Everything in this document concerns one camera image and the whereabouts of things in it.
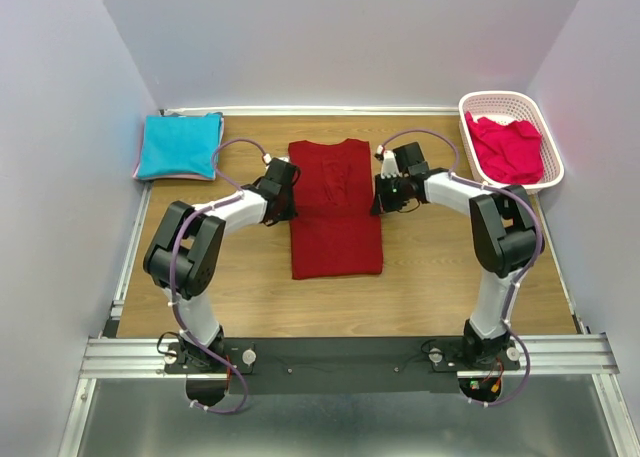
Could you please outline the dark red t-shirt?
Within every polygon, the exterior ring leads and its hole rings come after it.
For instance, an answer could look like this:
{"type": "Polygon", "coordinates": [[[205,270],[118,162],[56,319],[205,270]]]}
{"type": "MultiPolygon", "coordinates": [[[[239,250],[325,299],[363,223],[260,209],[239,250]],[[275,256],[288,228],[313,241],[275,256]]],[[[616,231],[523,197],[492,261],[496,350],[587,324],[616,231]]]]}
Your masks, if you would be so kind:
{"type": "Polygon", "coordinates": [[[307,140],[288,146],[301,175],[294,186],[297,216],[290,222],[292,278],[379,275],[381,220],[373,203],[370,145],[307,140]]]}

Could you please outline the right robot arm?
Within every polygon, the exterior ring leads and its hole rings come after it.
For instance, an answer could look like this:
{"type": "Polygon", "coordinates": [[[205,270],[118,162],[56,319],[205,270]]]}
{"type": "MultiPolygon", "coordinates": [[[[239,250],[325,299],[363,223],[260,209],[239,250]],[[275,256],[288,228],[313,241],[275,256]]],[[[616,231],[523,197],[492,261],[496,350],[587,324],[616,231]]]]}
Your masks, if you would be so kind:
{"type": "Polygon", "coordinates": [[[510,341],[511,314],[521,282],[543,251],[540,223],[523,187],[495,187],[452,170],[430,168],[418,143],[393,150],[380,145],[375,158],[373,215],[401,211],[414,200],[437,204],[470,219],[482,278],[476,306],[465,322],[460,356],[469,367],[485,367],[510,341]]]}

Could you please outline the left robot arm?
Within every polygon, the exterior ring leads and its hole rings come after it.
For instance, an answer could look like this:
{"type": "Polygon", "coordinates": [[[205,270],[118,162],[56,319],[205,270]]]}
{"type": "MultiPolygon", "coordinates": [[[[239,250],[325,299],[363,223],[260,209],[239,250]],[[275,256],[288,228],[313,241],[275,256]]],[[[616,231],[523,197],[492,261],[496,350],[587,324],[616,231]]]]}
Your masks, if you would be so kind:
{"type": "Polygon", "coordinates": [[[263,176],[227,197],[196,205],[176,201],[167,208],[143,259],[143,270],[163,290],[179,326],[179,350],[167,357],[201,372],[226,366],[224,331],[207,295],[221,246],[245,227],[292,220],[300,175],[288,159],[274,158],[263,176]]]}

